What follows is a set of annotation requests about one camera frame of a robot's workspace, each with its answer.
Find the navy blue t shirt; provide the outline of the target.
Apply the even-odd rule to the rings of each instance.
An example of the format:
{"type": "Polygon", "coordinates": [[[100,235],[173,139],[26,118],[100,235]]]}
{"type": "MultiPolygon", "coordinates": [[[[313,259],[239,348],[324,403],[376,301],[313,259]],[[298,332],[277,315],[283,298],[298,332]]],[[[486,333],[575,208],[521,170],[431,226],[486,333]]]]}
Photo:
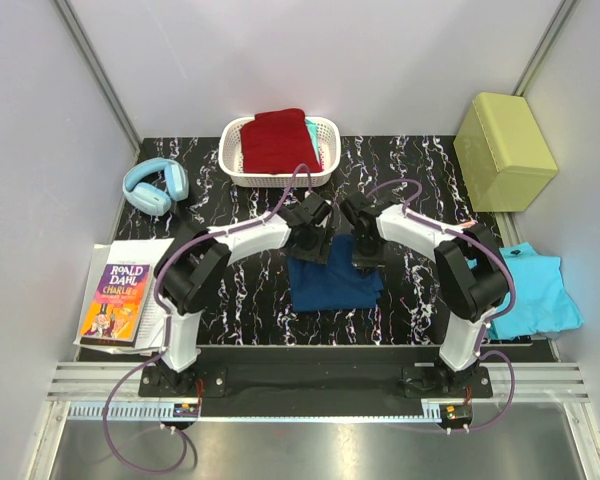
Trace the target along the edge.
{"type": "Polygon", "coordinates": [[[370,309],[384,290],[380,274],[362,274],[352,263],[353,236],[333,238],[326,264],[287,259],[292,309],[295,313],[370,309]]]}

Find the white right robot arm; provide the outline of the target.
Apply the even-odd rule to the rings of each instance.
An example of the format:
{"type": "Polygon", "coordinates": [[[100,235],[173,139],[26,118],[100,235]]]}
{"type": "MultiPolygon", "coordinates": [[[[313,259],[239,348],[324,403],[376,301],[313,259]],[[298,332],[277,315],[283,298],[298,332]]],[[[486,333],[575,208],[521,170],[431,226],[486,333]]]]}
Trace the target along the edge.
{"type": "Polygon", "coordinates": [[[434,261],[440,293],[450,311],[444,340],[421,388],[456,396],[469,386],[479,366],[480,346],[506,299],[515,300],[512,275],[484,225],[452,226],[387,200],[358,192],[340,203],[352,226],[352,264],[369,271],[385,264],[388,242],[434,261]]]}

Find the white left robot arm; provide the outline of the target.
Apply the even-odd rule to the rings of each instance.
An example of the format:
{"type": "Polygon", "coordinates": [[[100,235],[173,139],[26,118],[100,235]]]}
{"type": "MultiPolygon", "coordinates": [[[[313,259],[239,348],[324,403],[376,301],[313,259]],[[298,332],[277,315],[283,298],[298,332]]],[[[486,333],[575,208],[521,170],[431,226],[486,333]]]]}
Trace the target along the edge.
{"type": "Polygon", "coordinates": [[[195,386],[201,315],[227,267],[252,255],[281,250],[287,256],[325,264],[333,241],[333,205],[316,193],[291,208],[233,225],[185,226],[156,265],[154,299],[165,312],[161,357],[148,381],[176,396],[195,386]]]}

